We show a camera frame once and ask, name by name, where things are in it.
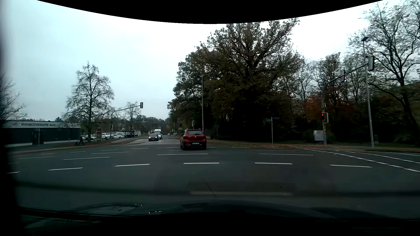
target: road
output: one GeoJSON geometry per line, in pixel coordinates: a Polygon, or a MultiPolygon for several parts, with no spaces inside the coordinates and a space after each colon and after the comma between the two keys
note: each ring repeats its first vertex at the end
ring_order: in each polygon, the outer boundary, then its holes
{"type": "Polygon", "coordinates": [[[29,208],[257,196],[304,207],[420,217],[420,154],[413,153],[230,146],[182,151],[179,140],[164,136],[11,156],[9,166],[19,183],[18,205],[29,208]]]}

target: white car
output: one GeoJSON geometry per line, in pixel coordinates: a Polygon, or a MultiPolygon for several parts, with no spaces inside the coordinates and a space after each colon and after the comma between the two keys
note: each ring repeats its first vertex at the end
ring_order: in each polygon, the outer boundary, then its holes
{"type": "Polygon", "coordinates": [[[123,138],[125,138],[124,136],[122,136],[122,135],[120,135],[120,134],[112,134],[111,135],[111,138],[112,139],[123,139],[123,138]]]}

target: low building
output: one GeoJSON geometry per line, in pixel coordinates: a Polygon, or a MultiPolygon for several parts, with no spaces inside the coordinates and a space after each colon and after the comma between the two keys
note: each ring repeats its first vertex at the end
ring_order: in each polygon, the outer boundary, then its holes
{"type": "Polygon", "coordinates": [[[6,147],[73,142],[80,137],[80,123],[54,121],[6,121],[6,147]]]}

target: lamp post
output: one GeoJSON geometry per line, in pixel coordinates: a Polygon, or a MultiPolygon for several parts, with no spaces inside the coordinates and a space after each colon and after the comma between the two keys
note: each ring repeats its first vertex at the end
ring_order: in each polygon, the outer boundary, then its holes
{"type": "Polygon", "coordinates": [[[365,41],[368,39],[369,37],[365,36],[362,38],[362,43],[363,43],[363,64],[365,64],[365,83],[366,83],[366,99],[367,99],[367,111],[369,114],[369,129],[370,129],[370,142],[371,142],[371,146],[372,148],[375,147],[375,141],[373,140],[373,128],[372,128],[372,116],[370,114],[370,98],[369,98],[369,85],[368,85],[368,65],[366,63],[366,53],[365,53],[365,41]]]}

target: parked car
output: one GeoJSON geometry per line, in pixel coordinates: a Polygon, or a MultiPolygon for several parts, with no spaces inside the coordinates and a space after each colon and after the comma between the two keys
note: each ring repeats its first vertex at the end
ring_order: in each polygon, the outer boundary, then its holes
{"type": "Polygon", "coordinates": [[[123,139],[125,138],[124,136],[120,135],[120,134],[111,134],[111,138],[112,139],[123,139]]]}
{"type": "Polygon", "coordinates": [[[207,139],[201,129],[186,129],[181,135],[181,148],[198,147],[203,150],[207,149],[207,139]]]}
{"type": "Polygon", "coordinates": [[[157,133],[151,133],[149,135],[149,141],[159,141],[159,136],[157,133]]]}

